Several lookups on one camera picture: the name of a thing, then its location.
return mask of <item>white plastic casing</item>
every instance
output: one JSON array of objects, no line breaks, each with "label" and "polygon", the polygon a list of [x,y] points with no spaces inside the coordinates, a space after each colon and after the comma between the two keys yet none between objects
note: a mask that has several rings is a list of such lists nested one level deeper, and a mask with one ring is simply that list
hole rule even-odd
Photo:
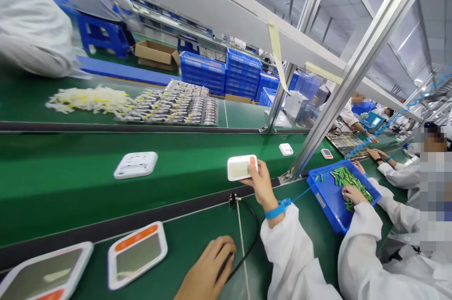
[{"label": "white plastic casing", "polygon": [[328,149],[322,149],[320,152],[322,153],[323,157],[327,160],[331,160],[333,158],[333,155]]},{"label": "white plastic casing", "polygon": [[74,293],[75,287],[80,281],[81,275],[85,270],[86,265],[88,264],[88,260],[93,252],[94,245],[91,242],[83,242],[78,243],[73,246],[69,246],[58,251],[53,251],[51,253],[46,253],[40,255],[38,257],[29,259],[27,261],[22,262],[20,265],[14,267],[8,275],[3,279],[0,284],[0,298],[5,294],[8,287],[13,283],[14,279],[19,275],[20,271],[30,265],[34,265],[43,260],[54,258],[58,255],[64,255],[71,251],[76,251],[81,249],[81,254],[75,263],[74,267],[71,271],[69,271],[70,276],[67,282],[63,285],[55,287],[49,291],[37,294],[31,298],[27,298],[27,300],[39,300],[39,299],[58,299],[58,300],[66,300],[70,298],[72,293]]},{"label": "white plastic casing", "polygon": [[289,144],[280,144],[279,150],[284,156],[291,156],[293,155],[292,147]]},{"label": "white plastic casing", "polygon": [[[259,171],[258,159],[255,155],[233,156],[227,160],[227,179],[229,181],[237,181],[244,178],[251,178],[248,170],[248,166],[251,164],[251,158],[254,158],[256,170]],[[235,173],[237,170],[243,171],[243,174]]]},{"label": "white plastic casing", "polygon": [[149,175],[153,172],[158,158],[156,152],[126,154],[114,171],[114,178],[125,179]]},{"label": "white plastic casing", "polygon": [[[158,235],[160,254],[153,260],[146,263],[140,269],[134,271],[132,274],[122,280],[117,278],[117,256],[124,253],[126,250],[133,248],[143,240],[149,239],[153,235]],[[163,224],[160,221],[153,222],[152,224],[140,228],[139,230],[123,237],[116,241],[108,250],[108,288],[112,291],[120,289],[129,284],[143,273],[150,270],[152,267],[162,261],[168,253],[168,244],[166,242],[165,231],[163,230]]]}]

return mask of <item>blue stool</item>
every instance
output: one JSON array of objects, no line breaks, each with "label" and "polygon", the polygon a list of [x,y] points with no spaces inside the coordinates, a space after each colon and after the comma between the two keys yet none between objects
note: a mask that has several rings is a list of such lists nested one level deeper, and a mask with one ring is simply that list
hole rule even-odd
[{"label": "blue stool", "polygon": [[187,51],[196,55],[200,55],[199,54],[199,46],[196,46],[196,49],[193,47],[193,44],[190,41],[184,40],[185,45],[182,46],[182,42],[180,37],[178,38],[178,51],[179,53],[183,52],[183,51]]},{"label": "blue stool", "polygon": [[[89,52],[89,45],[93,45],[113,49],[117,57],[127,57],[130,45],[121,27],[83,14],[79,14],[77,19],[81,42],[86,52]],[[104,28],[108,35],[104,35],[101,28]]]}]

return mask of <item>coiled blue cord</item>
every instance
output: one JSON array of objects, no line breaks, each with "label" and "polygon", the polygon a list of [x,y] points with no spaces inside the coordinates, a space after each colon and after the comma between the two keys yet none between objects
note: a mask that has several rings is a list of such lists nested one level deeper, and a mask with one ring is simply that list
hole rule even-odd
[{"label": "coiled blue cord", "polygon": [[[450,76],[452,76],[452,73],[449,74],[449,75],[442,75],[442,76],[441,76],[440,82],[439,82],[439,83],[433,83],[433,84],[432,84],[432,89],[431,89],[430,91],[428,91],[428,92],[426,92],[426,93],[421,93],[421,94],[422,94],[422,97],[421,97],[421,98],[416,98],[416,99],[414,99],[414,102],[413,102],[413,103],[411,103],[411,104],[409,104],[409,105],[406,106],[407,109],[404,109],[404,110],[401,110],[401,111],[400,111],[400,113],[402,114],[402,116],[404,115],[405,112],[409,111],[411,107],[415,106],[415,105],[418,103],[419,100],[422,100],[422,99],[425,97],[425,95],[430,94],[430,93],[433,91],[434,86],[439,86],[441,83],[443,83],[443,81],[444,81],[445,78],[450,77]],[[385,124],[385,125],[384,125],[383,127],[381,127],[378,131],[376,131],[375,134],[374,134],[374,136],[380,135],[380,134],[381,134],[386,128],[388,128],[393,122],[395,122],[395,119],[394,119],[394,120],[388,120],[388,121],[387,121],[387,124]],[[366,139],[365,141],[363,141],[363,143],[361,143],[360,145],[356,146],[355,149],[353,149],[350,153],[348,153],[348,154],[346,155],[345,159],[346,159],[346,160],[350,160],[350,158],[351,158],[353,155],[355,155],[356,153],[358,153],[364,146],[366,146],[367,144],[369,144],[369,143],[371,143],[371,142],[372,142],[372,140]]]}]

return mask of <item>cardboard box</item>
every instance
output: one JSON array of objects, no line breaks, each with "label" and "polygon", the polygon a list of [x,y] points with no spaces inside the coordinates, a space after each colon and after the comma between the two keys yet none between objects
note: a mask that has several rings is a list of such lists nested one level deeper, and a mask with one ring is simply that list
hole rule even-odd
[{"label": "cardboard box", "polygon": [[248,104],[251,103],[251,99],[249,97],[239,97],[239,96],[232,95],[232,94],[226,94],[225,99],[228,101],[242,102],[242,103],[248,103]]},{"label": "cardboard box", "polygon": [[135,55],[141,65],[176,71],[180,67],[177,49],[152,41],[141,41],[135,46]]}]

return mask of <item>stacked blue crate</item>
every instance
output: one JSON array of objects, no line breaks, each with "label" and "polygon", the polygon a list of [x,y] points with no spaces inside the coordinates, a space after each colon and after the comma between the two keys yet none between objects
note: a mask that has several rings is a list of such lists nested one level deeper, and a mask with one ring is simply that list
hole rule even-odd
[{"label": "stacked blue crate", "polygon": [[254,99],[262,64],[254,57],[228,48],[225,93]]},{"label": "stacked blue crate", "polygon": [[256,96],[254,97],[254,101],[260,100],[260,95],[262,94],[262,89],[264,87],[271,88],[271,89],[277,89],[278,85],[279,85],[279,78],[277,76],[267,74],[264,72],[260,73],[258,90],[256,91]]},{"label": "stacked blue crate", "polygon": [[205,86],[210,94],[225,95],[225,64],[187,51],[180,54],[182,81]]}]

